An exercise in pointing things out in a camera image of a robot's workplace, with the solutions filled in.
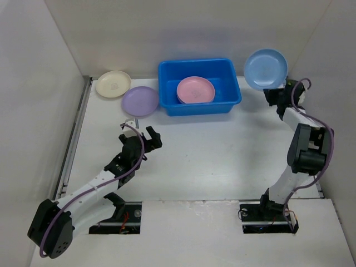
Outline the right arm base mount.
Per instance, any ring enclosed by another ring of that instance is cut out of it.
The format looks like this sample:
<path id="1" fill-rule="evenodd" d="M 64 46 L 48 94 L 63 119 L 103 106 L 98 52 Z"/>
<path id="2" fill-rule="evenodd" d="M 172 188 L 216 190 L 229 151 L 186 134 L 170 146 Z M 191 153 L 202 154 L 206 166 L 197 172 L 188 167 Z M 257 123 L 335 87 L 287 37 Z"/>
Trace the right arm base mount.
<path id="1" fill-rule="evenodd" d="M 260 211 L 259 201 L 239 202 L 238 217 L 244 234 L 296 234 L 299 222 L 294 211 Z"/>

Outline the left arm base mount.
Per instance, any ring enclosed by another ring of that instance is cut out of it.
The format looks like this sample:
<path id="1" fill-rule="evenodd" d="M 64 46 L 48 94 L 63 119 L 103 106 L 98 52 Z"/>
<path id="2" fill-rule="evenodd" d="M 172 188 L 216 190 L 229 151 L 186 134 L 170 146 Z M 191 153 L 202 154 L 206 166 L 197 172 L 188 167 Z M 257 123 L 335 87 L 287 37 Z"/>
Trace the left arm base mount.
<path id="1" fill-rule="evenodd" d="M 140 234 L 142 202 L 127 202 L 118 207 L 113 215 L 89 228 L 91 235 L 132 235 Z"/>

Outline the pink plate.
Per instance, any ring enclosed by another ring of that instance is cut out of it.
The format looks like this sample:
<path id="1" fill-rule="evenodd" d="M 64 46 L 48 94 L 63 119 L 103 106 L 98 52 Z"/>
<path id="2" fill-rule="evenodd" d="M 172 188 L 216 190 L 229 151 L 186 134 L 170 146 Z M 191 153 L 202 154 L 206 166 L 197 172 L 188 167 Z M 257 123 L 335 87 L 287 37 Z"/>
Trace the pink plate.
<path id="1" fill-rule="evenodd" d="M 179 82 L 176 94 L 178 95 L 208 95 L 214 94 L 215 95 L 215 88 L 213 84 L 202 77 L 199 76 L 190 76 L 184 78 L 182 81 Z"/>

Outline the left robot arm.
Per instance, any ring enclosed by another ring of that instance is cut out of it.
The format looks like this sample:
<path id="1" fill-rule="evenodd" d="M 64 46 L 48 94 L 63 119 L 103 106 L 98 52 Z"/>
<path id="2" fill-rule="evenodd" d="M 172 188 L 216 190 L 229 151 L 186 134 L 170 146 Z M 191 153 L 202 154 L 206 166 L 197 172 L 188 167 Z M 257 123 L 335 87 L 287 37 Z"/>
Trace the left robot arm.
<path id="1" fill-rule="evenodd" d="M 59 257 L 80 231 L 106 216 L 113 220 L 124 216 L 125 201 L 116 190 L 134 177 L 146 154 L 162 148 L 161 135 L 151 126 L 146 127 L 149 139 L 134 127 L 130 130 L 134 135 L 120 135 L 121 152 L 91 181 L 65 197 L 39 204 L 27 236 L 39 247 L 41 258 Z"/>

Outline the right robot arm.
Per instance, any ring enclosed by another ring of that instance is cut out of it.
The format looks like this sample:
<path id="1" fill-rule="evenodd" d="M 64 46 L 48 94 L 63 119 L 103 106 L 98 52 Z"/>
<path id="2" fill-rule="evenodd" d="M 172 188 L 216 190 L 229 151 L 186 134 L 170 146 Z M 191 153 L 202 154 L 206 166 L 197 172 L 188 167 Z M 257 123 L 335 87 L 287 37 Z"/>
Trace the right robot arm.
<path id="1" fill-rule="evenodd" d="M 285 215 L 290 198 L 317 183 L 328 168 L 334 150 L 334 131 L 322 120 L 306 114 L 301 106 L 308 88 L 305 79 L 287 80 L 284 88 L 265 89 L 270 106 L 294 136 L 286 156 L 287 167 L 278 181 L 261 196 L 258 214 L 265 220 Z"/>

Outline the blue plate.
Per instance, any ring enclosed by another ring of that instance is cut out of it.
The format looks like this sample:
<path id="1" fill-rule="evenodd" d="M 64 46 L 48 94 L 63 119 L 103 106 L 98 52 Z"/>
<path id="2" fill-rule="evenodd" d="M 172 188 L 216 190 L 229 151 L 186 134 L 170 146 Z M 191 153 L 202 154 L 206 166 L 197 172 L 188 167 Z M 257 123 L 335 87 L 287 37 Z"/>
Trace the blue plate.
<path id="1" fill-rule="evenodd" d="M 210 103 L 213 102 L 215 98 L 214 94 L 208 94 L 208 95 L 178 95 L 177 99 L 179 100 L 180 103 L 182 104 L 200 104 L 200 103 Z"/>
<path id="2" fill-rule="evenodd" d="M 246 83 L 253 89 L 277 89 L 288 75 L 288 62 L 278 50 L 264 48 L 252 53 L 244 64 Z"/>

